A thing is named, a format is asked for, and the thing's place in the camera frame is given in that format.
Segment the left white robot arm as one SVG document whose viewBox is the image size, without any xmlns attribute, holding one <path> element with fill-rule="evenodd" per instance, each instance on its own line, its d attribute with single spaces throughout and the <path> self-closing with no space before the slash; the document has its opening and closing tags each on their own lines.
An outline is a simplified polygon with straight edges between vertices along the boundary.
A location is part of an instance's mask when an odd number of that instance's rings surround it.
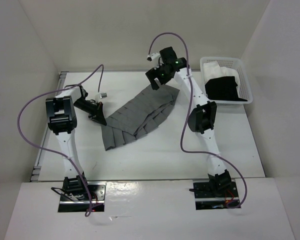
<svg viewBox="0 0 300 240">
<path fill-rule="evenodd" d="M 81 86 L 67 85 L 53 98 L 45 100 L 48 128 L 55 134 L 65 170 L 63 189 L 78 200 L 88 197 L 90 188 L 84 184 L 85 174 L 79 162 L 75 143 L 75 128 L 78 118 L 75 108 L 88 114 L 88 118 L 98 124 L 107 124 L 101 101 L 87 100 L 88 93 Z"/>
</svg>

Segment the white plastic basket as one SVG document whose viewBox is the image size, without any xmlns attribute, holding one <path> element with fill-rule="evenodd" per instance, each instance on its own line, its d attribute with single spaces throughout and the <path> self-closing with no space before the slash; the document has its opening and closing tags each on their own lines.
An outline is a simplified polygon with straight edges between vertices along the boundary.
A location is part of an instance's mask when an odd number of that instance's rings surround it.
<svg viewBox="0 0 300 240">
<path fill-rule="evenodd" d="M 215 100 L 219 105 L 246 105 L 253 102 L 253 95 L 251 86 L 246 73 L 245 65 L 239 58 L 221 57 L 221 56 L 204 56 L 200 59 L 200 72 L 201 72 L 201 89 L 206 94 L 205 89 L 205 71 L 204 64 L 209 62 L 218 62 L 220 67 L 227 67 L 238 72 L 239 77 L 239 92 L 238 97 L 245 101 L 230 101 L 230 100 Z"/>
</svg>

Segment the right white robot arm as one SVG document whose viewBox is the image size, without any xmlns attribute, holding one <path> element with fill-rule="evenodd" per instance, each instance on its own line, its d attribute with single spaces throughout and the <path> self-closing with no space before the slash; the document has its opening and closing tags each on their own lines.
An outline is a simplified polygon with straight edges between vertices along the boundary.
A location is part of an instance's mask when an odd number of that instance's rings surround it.
<svg viewBox="0 0 300 240">
<path fill-rule="evenodd" d="M 185 123 L 207 148 L 204 152 L 208 155 L 206 162 L 209 181 L 206 191 L 215 197 L 221 196 L 232 180 L 215 139 L 217 104 L 205 96 L 193 77 L 191 68 L 187 67 L 186 59 L 178 58 L 171 46 L 149 53 L 147 60 L 153 63 L 153 68 L 145 74 L 153 90 L 158 90 L 173 79 L 189 100 Z"/>
</svg>

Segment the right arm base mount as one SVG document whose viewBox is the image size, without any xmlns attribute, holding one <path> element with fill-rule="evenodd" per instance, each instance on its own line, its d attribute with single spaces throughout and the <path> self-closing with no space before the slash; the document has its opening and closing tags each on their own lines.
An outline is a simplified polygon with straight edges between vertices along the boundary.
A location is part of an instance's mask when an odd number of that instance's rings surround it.
<svg viewBox="0 0 300 240">
<path fill-rule="evenodd" d="M 196 210 L 223 210 L 235 208 L 240 204 L 240 197 L 235 181 L 230 186 L 221 190 L 220 193 L 213 193 L 207 180 L 194 181 L 189 189 L 194 194 Z"/>
</svg>

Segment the white skirt in basket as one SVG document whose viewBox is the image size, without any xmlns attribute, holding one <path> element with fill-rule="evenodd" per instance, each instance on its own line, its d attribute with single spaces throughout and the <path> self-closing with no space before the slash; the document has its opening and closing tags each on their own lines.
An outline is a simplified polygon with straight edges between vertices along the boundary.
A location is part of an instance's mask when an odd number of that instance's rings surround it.
<svg viewBox="0 0 300 240">
<path fill-rule="evenodd" d="M 220 77 L 234 77 L 237 84 L 237 93 L 240 92 L 239 73 L 232 68 L 220 67 L 217 61 L 211 61 L 203 64 L 203 82 L 206 84 L 209 80 Z"/>
</svg>

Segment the grey skirt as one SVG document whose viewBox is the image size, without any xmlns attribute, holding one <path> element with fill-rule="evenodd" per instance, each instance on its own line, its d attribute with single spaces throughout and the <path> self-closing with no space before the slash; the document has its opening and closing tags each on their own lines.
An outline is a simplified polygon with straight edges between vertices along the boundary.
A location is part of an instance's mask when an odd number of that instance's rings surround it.
<svg viewBox="0 0 300 240">
<path fill-rule="evenodd" d="M 143 138 L 159 127 L 174 109 L 180 90 L 164 85 L 153 90 L 150 85 L 106 118 L 102 140 L 106 151 Z"/>
</svg>

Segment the black folded skirt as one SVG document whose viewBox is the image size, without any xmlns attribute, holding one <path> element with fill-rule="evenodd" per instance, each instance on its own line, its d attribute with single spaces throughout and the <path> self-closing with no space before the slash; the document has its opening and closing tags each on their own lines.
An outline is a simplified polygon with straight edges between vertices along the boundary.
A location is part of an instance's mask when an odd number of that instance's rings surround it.
<svg viewBox="0 0 300 240">
<path fill-rule="evenodd" d="M 208 80 L 205 84 L 205 91 L 210 100 L 247 102 L 246 99 L 239 97 L 237 87 L 234 76 L 223 76 Z"/>
</svg>

